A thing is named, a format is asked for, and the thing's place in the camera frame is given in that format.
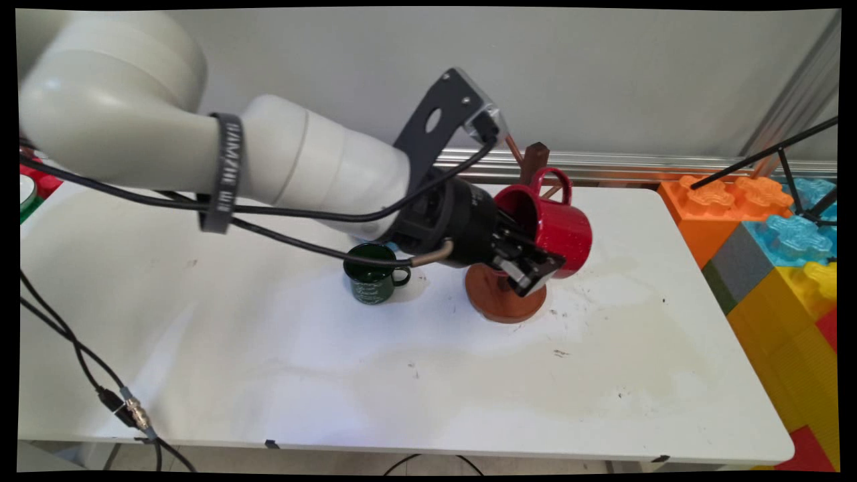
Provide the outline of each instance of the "green mug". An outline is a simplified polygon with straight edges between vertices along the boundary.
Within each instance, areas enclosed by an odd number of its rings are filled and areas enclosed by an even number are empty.
[[[348,254],[372,259],[394,260],[396,255],[390,248],[381,244],[365,243],[355,246]],[[404,286],[411,279],[411,269],[402,266],[398,268],[368,266],[356,262],[342,263],[345,274],[351,279],[351,293],[357,301],[365,304],[378,304],[387,301],[393,290]],[[407,275],[403,280],[393,279],[393,271],[401,269]]]

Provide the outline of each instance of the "black rod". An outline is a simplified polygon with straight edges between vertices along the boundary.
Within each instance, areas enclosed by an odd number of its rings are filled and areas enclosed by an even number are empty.
[[[792,197],[794,198],[794,210],[797,211],[798,215],[801,215],[803,214],[803,206],[800,205],[800,196],[798,195],[798,190],[794,187],[794,178],[792,178],[792,170],[788,168],[788,160],[786,160],[786,151],[780,149],[776,151],[776,153],[780,154],[780,164],[782,164],[782,172],[785,173],[788,188],[792,191]]]
[[[813,218],[820,220],[821,213],[827,208],[830,207],[831,204],[836,202],[836,187],[833,186],[833,189],[830,190],[829,193],[825,194],[824,197],[821,198],[821,201],[816,202],[815,206],[812,207],[807,213]]]
[[[732,164],[731,166],[727,167],[726,169],[723,169],[722,171],[715,172],[714,174],[711,174],[710,176],[708,176],[705,179],[698,180],[697,182],[691,184],[691,189],[697,190],[697,189],[705,186],[706,184],[710,184],[710,183],[715,182],[717,179],[725,178],[729,174],[731,174],[735,171],[738,171],[739,169],[743,169],[743,168],[749,166],[750,164],[756,162],[757,160],[764,159],[764,158],[768,157],[769,155],[779,151],[780,149],[787,148],[788,146],[791,146],[792,144],[796,144],[800,141],[803,141],[807,137],[815,136],[817,133],[821,132],[822,130],[828,129],[828,128],[833,127],[834,125],[837,125],[837,124],[839,124],[839,116],[832,117],[832,118],[822,122],[819,125],[813,126],[807,130],[804,130],[803,132],[800,132],[799,134],[795,134],[794,136],[789,137],[785,141],[778,142],[777,144],[774,144],[773,146],[771,146],[765,150],[759,151],[759,152],[755,153],[754,155],[752,155],[752,156],[750,156],[750,157],[748,157],[742,161],[736,162],[735,164]]]

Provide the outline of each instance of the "mug handle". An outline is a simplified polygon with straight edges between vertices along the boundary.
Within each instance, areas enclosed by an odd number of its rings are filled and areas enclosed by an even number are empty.
[[[405,276],[405,278],[403,280],[399,280],[399,281],[393,280],[393,286],[396,286],[396,287],[404,286],[408,281],[411,280],[411,269],[406,267],[406,266],[400,266],[398,268],[395,268],[393,271],[395,271],[396,269],[401,269],[402,271],[406,272],[408,275]]]
[[[541,196],[542,193],[542,181],[544,177],[548,175],[549,172],[556,174],[556,177],[560,180],[560,184],[562,184],[562,204],[571,205],[572,204],[572,181],[566,176],[566,174],[557,169],[556,167],[543,167],[539,169],[536,174],[533,175],[533,180],[530,182],[530,189],[535,191],[536,197]],[[556,202],[551,201],[549,199],[545,199],[544,201],[548,202]]]

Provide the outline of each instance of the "black wristband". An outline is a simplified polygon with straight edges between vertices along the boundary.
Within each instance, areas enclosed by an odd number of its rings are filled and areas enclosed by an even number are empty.
[[[211,117],[218,120],[220,131],[217,177],[211,194],[197,194],[196,200],[208,203],[208,210],[199,213],[200,229],[225,234],[235,209],[238,178],[244,157],[244,127],[241,118],[235,114],[215,112]]]

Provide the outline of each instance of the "red mug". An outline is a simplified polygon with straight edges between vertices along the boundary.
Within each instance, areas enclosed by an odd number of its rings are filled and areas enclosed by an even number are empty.
[[[549,172],[560,180],[561,202],[539,196]],[[563,171],[540,169],[529,186],[513,184],[494,196],[494,203],[529,232],[538,247],[566,258],[554,278],[567,278],[583,267],[592,248],[592,228],[586,214],[572,206],[572,181]]]

